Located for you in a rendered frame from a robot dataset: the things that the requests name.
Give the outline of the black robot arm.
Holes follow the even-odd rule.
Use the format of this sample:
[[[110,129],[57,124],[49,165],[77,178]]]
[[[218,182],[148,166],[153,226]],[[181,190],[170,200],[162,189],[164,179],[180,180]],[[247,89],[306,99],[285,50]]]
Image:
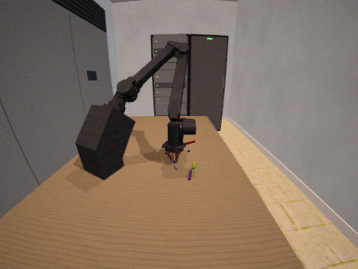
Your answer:
[[[179,49],[179,50],[177,50]],[[117,90],[112,100],[103,106],[110,106],[119,111],[125,112],[126,102],[134,102],[137,99],[137,94],[140,92],[143,84],[170,58],[176,57],[177,63],[175,68],[173,89],[168,106],[168,135],[174,137],[180,135],[180,146],[183,143],[184,135],[196,134],[196,120],[180,118],[182,99],[185,85],[185,72],[188,60],[189,46],[187,43],[178,43],[174,41],[167,42],[167,45],[161,50],[148,64],[142,68],[134,76],[129,76],[126,80],[121,80],[117,84]],[[178,56],[177,56],[178,55]],[[132,78],[134,77],[134,78]],[[127,101],[126,101],[127,100]],[[180,114],[179,114],[180,110]],[[182,125],[182,127],[180,127]]]

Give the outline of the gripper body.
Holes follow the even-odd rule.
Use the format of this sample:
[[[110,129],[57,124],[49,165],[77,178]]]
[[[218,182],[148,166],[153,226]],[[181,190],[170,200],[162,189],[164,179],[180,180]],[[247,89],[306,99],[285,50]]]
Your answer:
[[[179,154],[180,151],[184,150],[185,146],[186,143],[182,143],[182,145],[180,146],[180,135],[175,135],[174,137],[168,135],[168,140],[162,145],[162,148],[165,148],[165,151],[167,152]]]

